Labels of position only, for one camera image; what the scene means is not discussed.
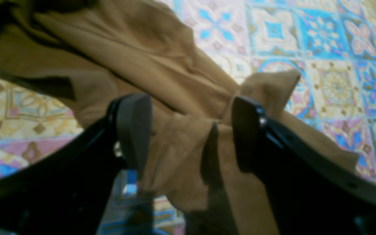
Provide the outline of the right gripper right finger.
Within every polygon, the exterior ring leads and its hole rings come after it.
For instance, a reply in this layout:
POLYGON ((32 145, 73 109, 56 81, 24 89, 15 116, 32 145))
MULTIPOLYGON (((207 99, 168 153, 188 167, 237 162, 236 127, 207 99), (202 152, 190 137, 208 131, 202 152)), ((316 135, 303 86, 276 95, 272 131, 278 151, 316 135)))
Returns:
POLYGON ((328 160, 262 105, 232 105, 241 171, 265 185, 282 235, 376 235, 376 185, 328 160))

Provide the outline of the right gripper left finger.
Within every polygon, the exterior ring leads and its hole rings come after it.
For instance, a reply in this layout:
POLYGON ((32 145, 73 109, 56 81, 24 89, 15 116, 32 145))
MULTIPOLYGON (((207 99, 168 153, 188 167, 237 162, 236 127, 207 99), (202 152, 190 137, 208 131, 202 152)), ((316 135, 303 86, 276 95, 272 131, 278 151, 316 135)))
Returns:
POLYGON ((134 93, 66 146, 0 179, 0 229, 18 235, 94 235, 116 176, 142 170, 152 129, 152 100, 134 93))

